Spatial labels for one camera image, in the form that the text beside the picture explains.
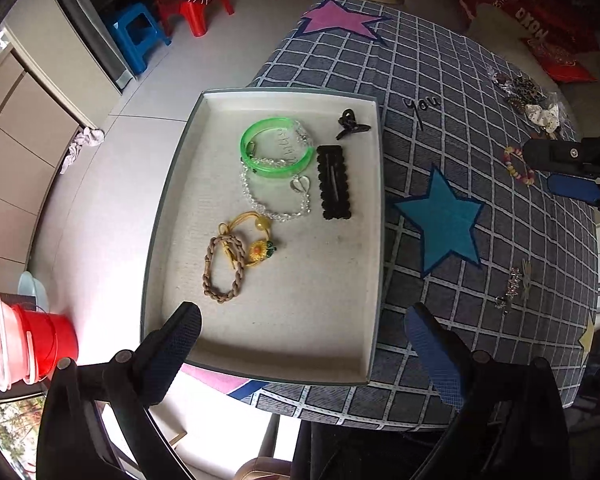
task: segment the red bucket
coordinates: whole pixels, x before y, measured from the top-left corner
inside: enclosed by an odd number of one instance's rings
[[[30,377],[30,382],[48,376],[63,357],[78,358],[78,339],[65,316],[24,310],[19,305],[11,308],[20,317],[24,332],[31,332],[37,377]]]

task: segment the teal star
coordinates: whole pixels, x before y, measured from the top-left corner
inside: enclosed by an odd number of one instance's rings
[[[473,227],[484,202],[458,198],[436,166],[431,168],[426,195],[394,205],[420,231],[422,278],[451,253],[480,266]]]

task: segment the brown braided bracelet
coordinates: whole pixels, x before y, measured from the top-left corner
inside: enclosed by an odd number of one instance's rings
[[[214,257],[214,251],[218,244],[224,245],[225,250],[231,252],[232,262],[235,263],[235,280],[229,292],[218,292],[211,283],[211,260]],[[244,276],[245,257],[242,242],[235,235],[226,233],[211,238],[209,247],[206,248],[205,272],[202,275],[202,289],[205,291],[205,296],[213,298],[218,303],[224,303],[240,294],[240,286],[242,285],[242,278]]]

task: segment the star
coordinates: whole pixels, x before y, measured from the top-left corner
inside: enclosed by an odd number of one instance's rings
[[[591,313],[587,316],[587,327],[585,331],[580,336],[580,345],[584,350],[584,354],[582,355],[582,362],[589,355],[589,351],[591,350],[591,343],[593,341],[593,333],[595,332],[593,327],[593,320],[591,319]]]
[[[388,16],[373,16],[355,10],[347,10],[334,0],[323,0],[315,9],[309,10],[302,16],[302,23],[296,30],[294,38],[341,28],[384,44],[382,38],[372,31],[369,25],[390,19]]]
[[[472,229],[484,206],[474,198],[458,198],[436,166],[431,167],[429,189],[394,203],[420,231],[421,278],[453,253],[480,267]]]

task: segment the white tray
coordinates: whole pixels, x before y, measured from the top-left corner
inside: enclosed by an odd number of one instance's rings
[[[352,108],[371,131],[341,141],[338,118]],[[317,162],[311,213],[272,223],[275,254],[245,271],[240,295],[218,304],[204,296],[202,273],[218,224],[250,210],[240,184],[238,142],[250,124],[283,116],[301,121],[320,144],[344,149],[352,217],[324,220]],[[187,362],[227,374],[317,384],[368,382],[378,332],[382,275],[382,149],[375,98],[304,89],[204,92],[171,163],[149,250],[142,295],[141,337],[159,328],[182,301],[202,311],[202,334]],[[255,194],[275,210],[297,210],[288,180],[259,179]],[[238,231],[260,238],[253,221]],[[234,272],[218,251],[213,282],[228,290]]]

